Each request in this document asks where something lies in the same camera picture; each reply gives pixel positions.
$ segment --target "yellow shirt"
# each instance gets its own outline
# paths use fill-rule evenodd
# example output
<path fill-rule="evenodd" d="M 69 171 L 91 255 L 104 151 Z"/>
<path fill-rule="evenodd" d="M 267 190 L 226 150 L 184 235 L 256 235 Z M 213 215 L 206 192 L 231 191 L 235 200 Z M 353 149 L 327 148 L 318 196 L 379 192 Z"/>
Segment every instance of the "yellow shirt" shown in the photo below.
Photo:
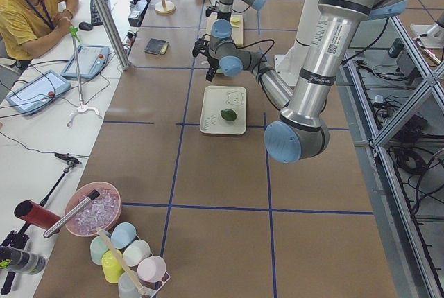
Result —
<path fill-rule="evenodd" d="M 25 0 L 0 0 L 0 33 L 5 42 L 6 51 L 16 60 L 31 60 L 22 44 L 48 35 L 52 30 L 35 13 Z M 66 0 L 45 0 L 49 16 L 58 13 L 58 3 Z M 35 8 L 47 19 L 42 4 Z"/>

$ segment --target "white desk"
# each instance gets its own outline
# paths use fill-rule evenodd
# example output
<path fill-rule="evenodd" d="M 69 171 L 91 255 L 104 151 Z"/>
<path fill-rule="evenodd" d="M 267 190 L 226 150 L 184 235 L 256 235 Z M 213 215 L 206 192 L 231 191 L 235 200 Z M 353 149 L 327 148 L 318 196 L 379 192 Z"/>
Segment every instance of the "white desk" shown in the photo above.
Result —
<path fill-rule="evenodd" d="M 73 19 L 74 26 L 77 26 L 81 21 L 90 21 L 89 0 L 80 1 L 80 10 Z M 127 30 L 130 30 L 128 20 L 126 19 L 130 13 L 128 0 L 111 0 L 111 6 L 113 8 L 112 15 L 119 29 L 121 39 L 123 39 L 126 36 Z M 80 30 L 78 36 L 82 44 L 110 46 L 110 41 L 103 26 L 94 27 L 90 32 Z M 67 35 L 45 56 L 33 60 L 33 64 L 49 60 L 67 60 L 72 56 L 73 52 L 72 38 L 70 35 Z M 53 69 L 60 73 L 64 65 L 65 63 L 41 64 L 37 67 L 40 71 Z M 98 108 L 101 115 L 104 116 L 121 75 L 121 67 L 114 54 L 111 54 L 109 64 L 102 71 L 102 74 L 109 80 L 110 85 L 94 97 L 89 102 L 89 105 Z M 22 74 L 21 79 L 29 81 L 38 75 L 39 73 L 30 67 Z M 76 81 L 71 83 L 73 87 L 77 85 Z M 83 98 L 85 102 L 105 85 L 107 85 L 107 81 L 100 76 L 85 83 L 83 85 Z M 10 118 L 0 118 L 0 122 L 3 123 L 0 132 L 21 141 L 29 148 L 88 156 L 91 153 L 103 119 L 100 119 L 93 112 L 86 112 L 76 116 L 72 126 L 68 128 L 69 115 L 79 106 L 77 88 L 70 90 L 63 98 L 66 98 L 75 106 L 63 99 L 58 99 L 41 112 L 30 117 L 13 116 Z M 6 101 L 0 104 L 0 116 L 17 113 L 13 108 L 5 108 L 7 106 L 8 103 Z M 66 203 L 76 190 L 87 163 L 87 159 L 81 159 L 81 161 L 82 164 L 72 169 L 61 181 L 46 205 L 46 208 L 60 216 L 65 213 Z M 66 167 L 66 163 L 54 155 L 31 152 L 18 143 L 0 135 L 0 176 L 2 183 L 0 238 L 2 240 L 11 230 L 18 231 L 25 223 L 23 220 L 14 217 L 14 209 L 17 204 L 23 200 L 32 200 L 39 203 L 51 190 Z M 30 237 L 26 249 L 49 257 L 57 235 L 50 239 L 45 239 L 43 232 L 43 229 L 31 225 L 26 232 Z M 18 274 L 15 277 L 8 297 L 32 297 L 42 275 L 43 272 L 36 275 Z M 3 286 L 5 277 L 6 272 L 0 272 L 0 286 Z"/>

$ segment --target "tablet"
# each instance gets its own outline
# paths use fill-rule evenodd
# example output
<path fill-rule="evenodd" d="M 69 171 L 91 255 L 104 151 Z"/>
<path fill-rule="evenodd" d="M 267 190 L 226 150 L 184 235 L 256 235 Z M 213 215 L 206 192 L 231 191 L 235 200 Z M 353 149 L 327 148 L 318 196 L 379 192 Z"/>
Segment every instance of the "tablet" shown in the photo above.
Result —
<path fill-rule="evenodd" d="M 52 103 L 69 88 L 71 88 L 70 82 L 49 70 L 14 93 L 7 95 L 6 100 L 19 113 L 28 116 Z"/>
<path fill-rule="evenodd" d="M 100 45 L 79 45 L 77 47 L 78 65 L 82 78 L 93 78 L 100 73 L 108 61 L 110 48 Z M 60 73 L 64 78 L 77 78 L 75 55 L 69 59 L 67 65 Z"/>

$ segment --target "stand base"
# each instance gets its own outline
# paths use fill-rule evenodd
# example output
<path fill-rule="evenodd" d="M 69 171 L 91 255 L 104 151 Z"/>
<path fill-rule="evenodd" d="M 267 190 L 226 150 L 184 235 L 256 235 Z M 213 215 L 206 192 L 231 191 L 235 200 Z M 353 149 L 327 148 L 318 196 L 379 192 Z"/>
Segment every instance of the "stand base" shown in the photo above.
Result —
<path fill-rule="evenodd" d="M 167 15 L 174 12 L 176 6 L 171 1 L 165 1 L 165 6 L 163 6 L 162 2 L 157 2 L 154 5 L 154 10 L 159 15 Z"/>
<path fill-rule="evenodd" d="M 424 33 L 427 33 L 427 31 L 431 27 L 432 26 L 430 26 L 430 25 L 428 25 L 428 26 L 423 26 L 423 25 L 419 25 L 419 24 L 410 25 L 410 28 L 416 34 L 416 36 L 420 36 Z M 438 42 L 434 41 L 433 38 L 430 38 L 428 36 L 421 37 L 421 42 L 428 49 L 442 49 L 444 47 L 444 43 L 438 43 Z"/>

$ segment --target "keyboard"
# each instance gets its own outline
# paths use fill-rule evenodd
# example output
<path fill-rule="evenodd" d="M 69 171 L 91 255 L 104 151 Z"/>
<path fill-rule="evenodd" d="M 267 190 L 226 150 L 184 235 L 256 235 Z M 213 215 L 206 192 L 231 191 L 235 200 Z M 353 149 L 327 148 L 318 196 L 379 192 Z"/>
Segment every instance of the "keyboard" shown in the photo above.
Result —
<path fill-rule="evenodd" d="M 108 8 L 111 11 L 111 0 L 105 0 L 106 4 L 108 5 Z M 91 10 L 91 24 L 93 26 L 100 26 L 101 24 L 103 24 L 101 18 L 100 18 L 100 14 L 99 14 L 99 10 L 97 9 L 96 4 L 94 3 L 94 0 L 91 0 L 91 3 L 89 5 L 90 10 Z"/>

